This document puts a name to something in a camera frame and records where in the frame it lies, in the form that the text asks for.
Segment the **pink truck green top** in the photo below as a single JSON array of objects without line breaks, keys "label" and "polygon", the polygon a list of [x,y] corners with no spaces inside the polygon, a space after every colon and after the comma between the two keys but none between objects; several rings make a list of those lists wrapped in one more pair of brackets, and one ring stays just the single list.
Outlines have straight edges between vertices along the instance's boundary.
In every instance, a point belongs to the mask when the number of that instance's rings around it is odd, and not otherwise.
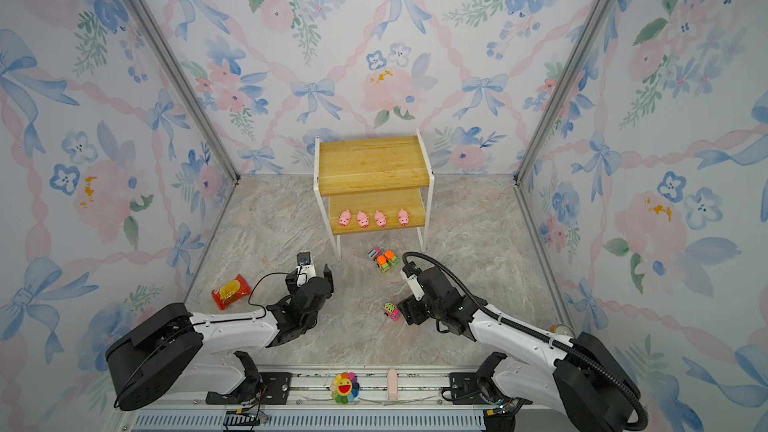
[{"label": "pink truck green top", "polygon": [[390,318],[392,321],[397,322],[400,318],[400,311],[399,309],[391,302],[387,302],[383,306],[384,313],[388,318]]}]

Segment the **pink pig toy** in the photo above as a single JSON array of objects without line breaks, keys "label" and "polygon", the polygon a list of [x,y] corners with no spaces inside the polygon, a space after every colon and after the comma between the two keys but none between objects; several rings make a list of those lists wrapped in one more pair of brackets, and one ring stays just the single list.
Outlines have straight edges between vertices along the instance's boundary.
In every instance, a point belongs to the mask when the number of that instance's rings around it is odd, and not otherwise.
[{"label": "pink pig toy", "polygon": [[387,226],[387,222],[388,222],[388,220],[387,220],[387,217],[386,217],[386,215],[385,215],[383,212],[381,212],[381,211],[376,211],[376,212],[375,212],[375,214],[374,214],[374,220],[375,220],[375,223],[376,223],[376,225],[377,225],[379,228],[385,228],[385,227]]},{"label": "pink pig toy", "polygon": [[357,213],[356,220],[360,228],[367,228],[370,225],[370,218],[363,211]]},{"label": "pink pig toy", "polygon": [[410,223],[410,214],[405,209],[401,208],[398,211],[397,219],[400,226],[406,227]]},{"label": "pink pig toy", "polygon": [[344,210],[340,213],[338,216],[338,224],[340,227],[347,227],[351,222],[351,212],[349,210]]}]

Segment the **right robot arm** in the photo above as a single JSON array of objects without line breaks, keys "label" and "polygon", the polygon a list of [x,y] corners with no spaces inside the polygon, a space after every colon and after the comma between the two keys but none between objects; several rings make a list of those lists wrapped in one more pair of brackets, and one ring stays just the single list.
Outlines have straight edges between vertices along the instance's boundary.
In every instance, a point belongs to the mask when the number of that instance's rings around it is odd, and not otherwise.
[{"label": "right robot arm", "polygon": [[579,431],[642,431],[649,422],[641,393],[596,337],[573,338],[514,319],[434,265],[401,271],[412,294],[398,304],[410,325],[434,320],[441,333],[480,343],[490,353],[473,374],[474,388],[450,400],[477,398],[488,416],[516,415],[538,404],[565,415]]}]

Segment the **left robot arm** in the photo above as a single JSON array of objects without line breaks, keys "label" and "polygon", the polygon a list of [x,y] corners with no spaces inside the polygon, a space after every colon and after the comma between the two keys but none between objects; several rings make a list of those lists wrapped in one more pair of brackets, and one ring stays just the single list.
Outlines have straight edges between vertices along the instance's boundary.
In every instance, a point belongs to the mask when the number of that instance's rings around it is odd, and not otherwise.
[{"label": "left robot arm", "polygon": [[171,303],[105,353],[114,406],[133,411],[166,395],[202,393],[208,405],[253,404],[264,393],[250,350],[287,344],[314,328],[334,292],[330,268],[300,266],[289,292],[260,312],[192,313]]}]

